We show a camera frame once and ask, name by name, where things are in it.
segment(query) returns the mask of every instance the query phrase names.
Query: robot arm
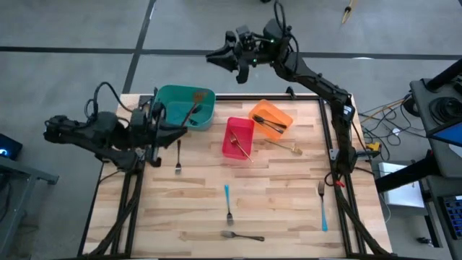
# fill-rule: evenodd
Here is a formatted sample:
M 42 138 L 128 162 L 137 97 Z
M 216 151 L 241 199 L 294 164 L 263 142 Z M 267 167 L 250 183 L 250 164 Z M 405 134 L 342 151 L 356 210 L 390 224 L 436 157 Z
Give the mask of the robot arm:
M 271 19 L 263 30 L 263 35 L 250 32 L 247 26 L 239 27 L 239 41 L 232 31 L 227 31 L 225 45 L 208 54 L 206 60 L 228 71 L 238 70 L 236 80 L 239 84 L 247 82 L 249 66 L 269 64 L 276 74 L 288 82 L 297 82 L 324 100 L 331 106 L 332 125 L 339 141 L 339 154 L 335 162 L 336 172 L 340 175 L 353 171 L 357 160 L 356 150 L 350 140 L 350 129 L 354 116 L 351 95 L 323 78 L 322 74 L 312 71 L 298 53 L 290 47 L 293 36 Z
M 54 116 L 45 122 L 45 140 L 56 144 L 74 144 L 95 153 L 99 160 L 109 160 L 123 172 L 139 170 L 141 164 L 135 148 L 151 145 L 167 148 L 188 130 L 165 122 L 165 107 L 151 98 L 147 115 L 138 108 L 131 111 L 128 126 L 112 112 L 95 112 L 85 123 L 67 116 Z

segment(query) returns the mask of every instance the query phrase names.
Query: gray floor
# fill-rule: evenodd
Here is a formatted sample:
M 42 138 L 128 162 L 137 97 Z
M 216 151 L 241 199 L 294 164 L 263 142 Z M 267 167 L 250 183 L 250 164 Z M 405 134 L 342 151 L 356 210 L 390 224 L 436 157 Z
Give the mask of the gray floor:
M 0 46 L 135 48 L 148 0 L 0 1 Z M 344 26 L 347 0 L 282 1 L 301 51 L 332 53 L 460 54 L 462 7 L 456 0 L 359 1 Z M 223 44 L 226 30 L 248 24 L 263 29 L 272 5 L 258 0 L 157 0 L 144 48 L 211 50 Z M 101 163 L 71 145 L 43 140 L 43 121 L 56 114 L 83 120 L 83 106 L 101 81 L 120 93 L 132 55 L 0 52 L 0 132 L 24 144 L 20 161 L 60 175 L 56 186 L 37 187 L 13 257 L 73 257 L 80 244 Z M 306 58 L 311 69 L 353 93 L 359 111 L 402 98 L 409 82 L 433 77 L 453 61 Z M 283 92 L 292 85 L 267 66 L 250 71 L 247 84 L 199 56 L 141 56 L 131 93 L 154 86 L 193 85 L 215 92 Z M 116 108 L 108 90 L 101 109 Z M 406 122 L 398 116 L 397 123 Z M 412 123 L 421 127 L 419 120 Z M 401 134 L 391 159 L 420 159 L 426 139 Z M 402 256 L 448 259 L 447 248 L 415 242 L 428 236 L 423 217 L 392 210 L 387 224 L 393 252 Z

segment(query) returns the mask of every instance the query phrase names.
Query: orange basket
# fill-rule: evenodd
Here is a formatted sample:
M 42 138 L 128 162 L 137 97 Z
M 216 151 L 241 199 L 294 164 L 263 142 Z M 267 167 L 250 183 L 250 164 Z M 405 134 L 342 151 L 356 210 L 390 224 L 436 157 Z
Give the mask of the orange basket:
M 257 122 L 253 118 L 254 115 L 257 115 L 257 116 L 260 116 L 266 119 L 266 123 L 262 124 L 262 123 Z M 253 108 L 252 111 L 248 114 L 248 117 L 250 120 L 255 121 L 255 127 L 260 132 L 263 132 L 267 137 L 269 137 L 273 141 L 279 140 L 282 134 L 275 131 L 273 128 L 268 126 L 268 124 L 277 129 L 282 129 L 284 130 L 284 132 L 286 132 L 287 129 L 292 124 L 292 122 L 294 121 L 290 116 L 288 116 L 286 113 L 279 110 L 275 105 L 271 104 L 267 100 L 260 100 L 260 102 L 258 102 L 255 108 Z M 281 127 L 278 127 L 277 125 L 269 123 L 268 121 L 271 121 L 277 124 L 284 124 L 285 126 L 287 126 L 287 128 L 283 129 Z

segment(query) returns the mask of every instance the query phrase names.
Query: wooden table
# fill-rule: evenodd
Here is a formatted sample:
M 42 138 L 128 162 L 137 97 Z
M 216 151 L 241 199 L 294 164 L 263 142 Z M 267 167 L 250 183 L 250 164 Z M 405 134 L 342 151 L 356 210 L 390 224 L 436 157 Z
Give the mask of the wooden table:
M 121 100 L 128 107 L 136 108 L 139 95 L 122 95 Z M 296 143 L 303 150 L 302 156 L 294 156 L 265 142 L 265 136 L 257 131 L 251 152 L 254 163 L 222 156 L 227 119 L 230 116 L 247 118 L 257 102 L 217 101 L 212 127 L 205 132 L 190 131 L 181 138 L 183 170 L 180 176 L 175 176 L 176 144 L 160 150 L 160 168 L 147 164 L 132 257 L 345 257 L 331 187 L 326 187 L 324 196 L 328 232 L 321 230 L 317 186 L 330 167 L 317 101 L 272 101 L 294 119 L 280 143 Z M 120 106 L 117 114 L 129 119 L 129 114 Z M 354 123 L 359 126 L 357 116 Z M 352 137 L 353 145 L 360 150 L 356 134 Z M 364 162 L 357 165 L 370 169 Z M 101 178 L 114 171 L 113 165 L 104 166 Z M 361 221 L 379 244 L 391 251 L 373 177 L 356 170 L 352 181 Z M 84 253 L 94 249 L 114 223 L 122 183 L 121 173 L 100 184 Z M 226 222 L 225 184 L 230 185 L 231 212 L 235 220 L 232 227 Z M 354 228 L 349 220 L 348 227 L 353 252 L 357 252 Z M 220 230 L 262 235 L 266 240 L 225 239 L 220 237 Z M 122 234 L 121 245 L 124 245 L 124 232 Z

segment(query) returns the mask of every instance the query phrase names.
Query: monitor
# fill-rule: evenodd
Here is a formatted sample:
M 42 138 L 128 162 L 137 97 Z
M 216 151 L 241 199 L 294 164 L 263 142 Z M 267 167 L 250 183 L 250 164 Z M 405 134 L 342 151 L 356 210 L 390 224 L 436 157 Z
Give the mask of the monitor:
M 462 147 L 462 118 L 438 126 L 427 137 Z

